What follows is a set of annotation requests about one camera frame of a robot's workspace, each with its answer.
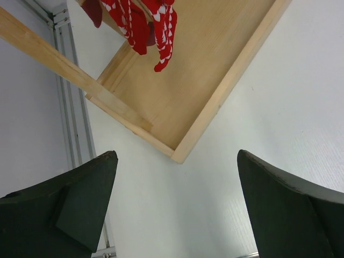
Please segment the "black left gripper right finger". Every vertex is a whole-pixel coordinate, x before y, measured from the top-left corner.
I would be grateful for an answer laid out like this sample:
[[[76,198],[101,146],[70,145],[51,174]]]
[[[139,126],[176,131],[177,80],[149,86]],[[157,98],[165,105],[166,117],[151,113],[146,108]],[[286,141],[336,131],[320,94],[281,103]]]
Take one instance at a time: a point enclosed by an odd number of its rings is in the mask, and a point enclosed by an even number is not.
[[[343,193],[246,150],[237,164],[259,257],[343,257]]]

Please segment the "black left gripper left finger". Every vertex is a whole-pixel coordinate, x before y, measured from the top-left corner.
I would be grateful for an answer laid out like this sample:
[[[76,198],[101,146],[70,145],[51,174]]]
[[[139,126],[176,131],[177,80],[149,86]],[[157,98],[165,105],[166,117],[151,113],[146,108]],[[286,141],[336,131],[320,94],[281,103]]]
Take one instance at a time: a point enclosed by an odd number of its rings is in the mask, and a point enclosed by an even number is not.
[[[1,198],[1,257],[91,257],[97,251],[118,165],[108,151]]]

